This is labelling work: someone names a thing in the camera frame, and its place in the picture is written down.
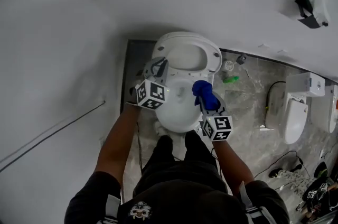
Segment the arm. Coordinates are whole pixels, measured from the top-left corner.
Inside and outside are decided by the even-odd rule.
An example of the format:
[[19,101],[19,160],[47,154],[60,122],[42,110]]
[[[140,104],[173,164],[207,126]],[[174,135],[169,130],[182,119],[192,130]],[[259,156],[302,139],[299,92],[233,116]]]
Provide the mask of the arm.
[[233,151],[228,142],[213,142],[223,175],[233,195],[239,194],[239,186],[243,181],[252,204],[265,207],[276,223],[289,223],[289,216],[284,201],[265,182],[255,181],[248,166]]
[[335,182],[334,184],[330,185],[327,187],[327,190],[330,191],[330,190],[335,190],[338,188],[338,183]]
[[132,145],[139,107],[126,105],[101,148],[95,171],[112,175],[122,184],[123,173]]
[[70,201],[65,224],[116,223],[120,186],[140,108],[126,105],[104,143],[95,172]]
[[232,193],[237,195],[241,182],[243,181],[246,185],[254,180],[254,176],[227,141],[213,142],[212,144],[215,148],[224,178]]

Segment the person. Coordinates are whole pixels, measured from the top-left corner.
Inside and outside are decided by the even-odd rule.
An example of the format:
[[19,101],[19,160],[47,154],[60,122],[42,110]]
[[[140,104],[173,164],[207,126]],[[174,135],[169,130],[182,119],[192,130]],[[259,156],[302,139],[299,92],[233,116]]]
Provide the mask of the person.
[[[187,151],[183,161],[175,161],[172,139],[160,137],[142,169],[133,198],[120,204],[124,169],[139,113],[139,107],[125,106],[99,153],[93,174],[71,199],[65,224],[252,223],[243,203],[246,198],[254,207],[268,211],[273,218],[270,223],[289,223],[285,204],[277,192],[265,182],[254,180],[227,141],[213,142],[232,192],[229,195],[215,158],[195,131],[185,134]],[[269,223],[266,221],[257,218],[254,223]]]

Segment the wall-mounted device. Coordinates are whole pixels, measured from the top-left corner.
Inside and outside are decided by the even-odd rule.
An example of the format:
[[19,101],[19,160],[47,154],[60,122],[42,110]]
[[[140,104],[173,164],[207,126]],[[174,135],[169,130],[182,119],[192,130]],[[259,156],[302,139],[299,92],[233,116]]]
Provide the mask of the wall-mounted device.
[[295,0],[302,19],[299,19],[310,29],[328,26],[330,16],[328,15],[324,0]]

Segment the black cable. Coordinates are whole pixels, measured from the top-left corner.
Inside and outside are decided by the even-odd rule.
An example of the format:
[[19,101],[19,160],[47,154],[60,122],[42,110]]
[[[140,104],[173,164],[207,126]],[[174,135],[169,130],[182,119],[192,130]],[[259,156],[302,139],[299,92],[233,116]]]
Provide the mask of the black cable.
[[[265,111],[266,112],[268,112],[268,109],[269,109],[270,91],[273,88],[273,86],[276,85],[277,83],[285,83],[285,81],[276,81],[270,86],[268,93],[266,94],[266,99],[265,99]],[[266,114],[264,117],[264,125],[266,127]]]
[[212,152],[215,150],[215,148],[211,149],[211,155],[217,160],[218,162],[218,166],[220,167],[220,170],[219,170],[219,173],[220,173],[220,176],[221,176],[221,179],[223,180],[223,176],[222,176],[222,169],[221,169],[221,165],[220,165],[220,162],[217,158],[217,156],[215,156]]
[[142,169],[143,169],[143,166],[142,166],[142,147],[141,147],[141,141],[139,139],[139,125],[138,125],[138,122],[136,123],[136,125],[137,125],[137,142],[138,142],[139,168],[141,169],[141,172],[142,172]]
[[19,160],[20,158],[22,158],[25,154],[27,154],[29,151],[31,151],[32,149],[34,149],[35,147],[37,147],[39,144],[43,143],[46,139],[50,138],[51,136],[54,136],[56,133],[60,132],[61,130],[65,129],[66,127],[70,126],[71,124],[77,122],[79,119],[83,118],[85,115],[91,113],[92,111],[94,111],[95,109],[101,107],[102,105],[104,105],[106,103],[106,101],[103,101],[100,105],[98,105],[97,107],[91,109],[90,111],[86,112],[85,114],[81,115],[80,117],[76,118],[75,120],[71,121],[70,123],[66,124],[65,126],[62,126],[61,128],[59,128],[58,130],[56,130],[55,132],[53,132],[52,134],[50,134],[49,136],[43,138],[42,140],[40,140],[38,143],[36,143],[35,145],[33,145],[32,147],[30,147],[29,149],[27,149],[25,152],[23,152],[21,155],[19,155],[17,158],[15,158],[14,160],[10,161],[7,165],[5,165],[1,170],[0,173],[3,172],[6,168],[8,168],[10,165],[12,165],[14,162],[16,162],[17,160]]
[[294,182],[294,181],[288,182],[287,184],[283,184],[283,185],[281,185],[280,187],[275,188],[275,190],[278,190],[278,189],[280,189],[281,187],[285,187],[285,186],[287,186],[288,184],[291,184],[291,183],[293,183],[293,182]]
[[270,97],[270,91],[272,89],[272,87],[277,84],[277,83],[285,83],[285,81],[276,81],[275,83],[273,83],[269,90],[268,90],[268,94],[266,94],[266,101],[265,101],[265,109],[267,110],[269,108],[269,97]]
[[301,165],[302,165],[302,166],[304,167],[304,169],[306,170],[307,175],[308,175],[309,177],[311,177],[310,174],[308,173],[308,171],[307,171],[305,165],[304,165],[303,160],[298,156],[297,151],[291,150],[291,151],[288,151],[287,153],[285,153],[284,155],[282,155],[282,156],[281,156],[279,159],[277,159],[276,161],[274,161],[274,163],[272,163],[270,166],[268,166],[265,170],[263,170],[263,171],[257,173],[256,176],[253,177],[253,178],[255,179],[258,175],[260,175],[260,174],[262,174],[263,172],[265,172],[265,171],[267,171],[268,169],[270,169],[270,168],[271,168],[274,164],[276,164],[280,159],[282,159],[284,156],[286,156],[288,153],[291,153],[291,152],[296,153],[296,157],[298,158],[299,162],[301,163]]
[[325,159],[326,155],[329,154],[329,153],[331,153],[332,150],[333,150],[333,148],[334,148],[337,144],[338,144],[338,138],[337,138],[337,136],[336,136],[336,143],[333,144],[333,146],[331,147],[331,150],[329,150],[328,152],[326,152],[321,158]]

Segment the black shirt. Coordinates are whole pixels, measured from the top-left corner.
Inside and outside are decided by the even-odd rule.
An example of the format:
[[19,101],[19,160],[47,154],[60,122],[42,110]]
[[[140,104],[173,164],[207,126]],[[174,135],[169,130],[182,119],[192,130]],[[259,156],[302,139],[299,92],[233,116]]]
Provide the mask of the black shirt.
[[[246,185],[254,206],[265,207],[278,224],[289,223],[283,200],[262,181]],[[248,223],[240,199],[214,166],[177,161],[146,170],[130,201],[120,204],[120,185],[108,173],[95,172],[70,201],[65,224],[97,223]]]

